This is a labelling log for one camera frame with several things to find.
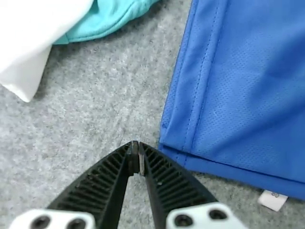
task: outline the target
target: white cloth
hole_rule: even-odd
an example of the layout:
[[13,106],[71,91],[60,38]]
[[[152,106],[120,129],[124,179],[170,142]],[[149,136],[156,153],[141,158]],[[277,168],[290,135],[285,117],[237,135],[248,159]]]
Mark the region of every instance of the white cloth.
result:
[[89,11],[92,3],[0,0],[0,84],[23,101],[31,101],[52,44]]

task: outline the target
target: carpet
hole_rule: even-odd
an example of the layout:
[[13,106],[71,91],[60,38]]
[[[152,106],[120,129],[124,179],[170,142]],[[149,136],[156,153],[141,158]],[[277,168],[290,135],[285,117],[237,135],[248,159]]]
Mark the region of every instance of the carpet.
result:
[[[54,46],[29,104],[0,88],[0,228],[47,206],[117,147],[157,147],[190,4],[162,0],[104,39]],[[257,204],[262,190],[194,175],[251,229],[304,228],[302,201],[289,198],[276,213]],[[119,228],[153,228],[143,177],[129,180]]]

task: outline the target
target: turquoise cloth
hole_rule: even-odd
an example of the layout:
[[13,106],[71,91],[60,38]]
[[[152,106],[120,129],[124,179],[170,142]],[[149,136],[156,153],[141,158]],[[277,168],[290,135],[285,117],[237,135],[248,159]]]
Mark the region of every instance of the turquoise cloth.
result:
[[144,15],[158,0],[94,0],[89,12],[54,44],[83,42],[109,35]]

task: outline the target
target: white label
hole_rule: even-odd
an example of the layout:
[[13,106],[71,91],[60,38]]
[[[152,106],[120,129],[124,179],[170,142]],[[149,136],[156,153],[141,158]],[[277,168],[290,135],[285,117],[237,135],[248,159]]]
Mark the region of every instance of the white label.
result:
[[258,203],[273,211],[279,211],[287,198],[287,196],[265,190],[259,197]]

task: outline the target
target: screw hole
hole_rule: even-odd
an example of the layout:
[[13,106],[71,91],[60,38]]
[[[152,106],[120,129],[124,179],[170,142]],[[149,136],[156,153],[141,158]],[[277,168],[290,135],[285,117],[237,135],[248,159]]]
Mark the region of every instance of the screw hole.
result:
[[74,219],[68,224],[67,229],[84,229],[85,227],[86,222],[84,220]]
[[192,224],[192,218],[187,215],[179,215],[175,218],[175,225],[178,227],[188,227]]
[[210,211],[209,215],[210,215],[211,219],[226,219],[227,218],[227,215],[223,211],[220,211],[220,210],[212,210],[212,211]]
[[50,217],[40,216],[32,222],[30,228],[31,229],[45,229],[48,227],[49,223],[50,223]]

